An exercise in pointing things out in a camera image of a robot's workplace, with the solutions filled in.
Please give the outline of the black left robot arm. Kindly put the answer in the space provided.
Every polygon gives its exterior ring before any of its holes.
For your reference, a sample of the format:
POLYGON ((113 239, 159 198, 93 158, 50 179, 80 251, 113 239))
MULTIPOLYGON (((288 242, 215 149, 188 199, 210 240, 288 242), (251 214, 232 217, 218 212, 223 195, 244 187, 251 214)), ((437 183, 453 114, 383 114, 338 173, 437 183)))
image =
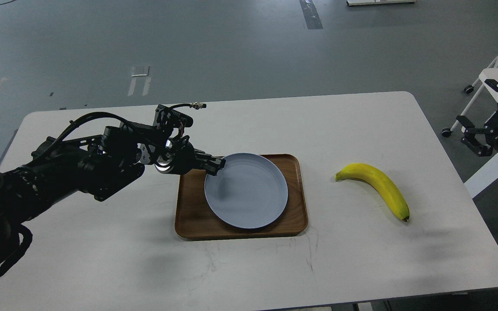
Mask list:
POLYGON ((24 223, 76 192, 103 202, 140 178, 147 165, 164 175, 217 175, 225 159, 194 148, 184 134, 193 120, 178 108, 158 105, 151 125, 108 112, 85 114, 57 138, 48 136, 29 163, 0 172, 0 277, 33 240, 24 223))

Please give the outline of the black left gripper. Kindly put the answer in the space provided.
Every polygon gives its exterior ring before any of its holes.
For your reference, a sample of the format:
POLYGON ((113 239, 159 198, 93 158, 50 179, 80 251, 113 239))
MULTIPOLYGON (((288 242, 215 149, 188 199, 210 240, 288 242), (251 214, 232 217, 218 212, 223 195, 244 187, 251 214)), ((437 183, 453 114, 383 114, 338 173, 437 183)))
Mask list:
POLYGON ((154 167, 165 175, 185 175, 193 169, 199 169, 216 176, 225 164, 223 158, 195 150, 188 139, 168 139, 164 153, 157 157, 154 167))

